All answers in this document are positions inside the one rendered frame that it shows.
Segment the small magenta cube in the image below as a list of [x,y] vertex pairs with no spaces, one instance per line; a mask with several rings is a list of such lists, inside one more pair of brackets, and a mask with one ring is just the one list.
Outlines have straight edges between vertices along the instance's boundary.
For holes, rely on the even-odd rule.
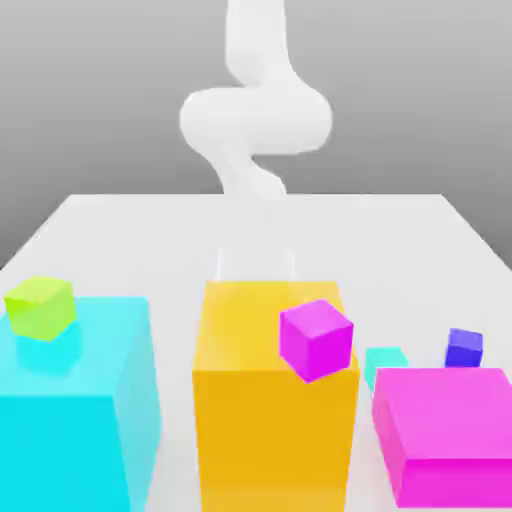
[[279,315],[279,355],[306,383],[351,364],[354,324],[325,299]]

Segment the small turquoise cube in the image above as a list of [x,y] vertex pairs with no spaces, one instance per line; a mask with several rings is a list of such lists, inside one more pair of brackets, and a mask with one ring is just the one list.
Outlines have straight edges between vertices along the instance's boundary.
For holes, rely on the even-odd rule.
[[400,368],[409,365],[399,347],[370,347],[365,352],[364,378],[371,392],[374,392],[379,368]]

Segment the small lime green cube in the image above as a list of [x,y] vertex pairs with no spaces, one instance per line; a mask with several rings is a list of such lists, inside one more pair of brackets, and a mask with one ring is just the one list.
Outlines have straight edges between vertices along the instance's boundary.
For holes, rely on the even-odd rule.
[[32,276],[4,296],[12,331],[22,337],[51,342],[76,320],[72,283]]

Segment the small blue cube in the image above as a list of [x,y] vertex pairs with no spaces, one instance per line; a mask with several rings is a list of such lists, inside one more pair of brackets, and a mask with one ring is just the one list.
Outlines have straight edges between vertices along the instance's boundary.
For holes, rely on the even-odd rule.
[[451,328],[445,356],[446,367],[479,367],[483,355],[483,335]]

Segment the large orange box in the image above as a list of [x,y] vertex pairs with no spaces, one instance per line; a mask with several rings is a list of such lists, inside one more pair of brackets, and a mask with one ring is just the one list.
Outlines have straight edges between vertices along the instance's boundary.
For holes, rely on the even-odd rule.
[[210,281],[192,367],[201,512],[344,512],[359,364],[304,382],[279,314],[336,283]]

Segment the large magenta box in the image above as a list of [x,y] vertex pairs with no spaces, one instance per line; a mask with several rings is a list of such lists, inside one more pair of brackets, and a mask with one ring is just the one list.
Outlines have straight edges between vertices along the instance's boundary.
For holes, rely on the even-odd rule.
[[498,368],[384,368],[372,417],[400,508],[512,509],[512,384]]

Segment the large cyan box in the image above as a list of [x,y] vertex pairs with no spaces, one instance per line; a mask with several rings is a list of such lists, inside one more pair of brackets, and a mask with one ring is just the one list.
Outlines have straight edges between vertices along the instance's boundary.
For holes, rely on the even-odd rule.
[[50,343],[0,317],[0,512],[144,512],[161,437],[148,302],[76,309]]

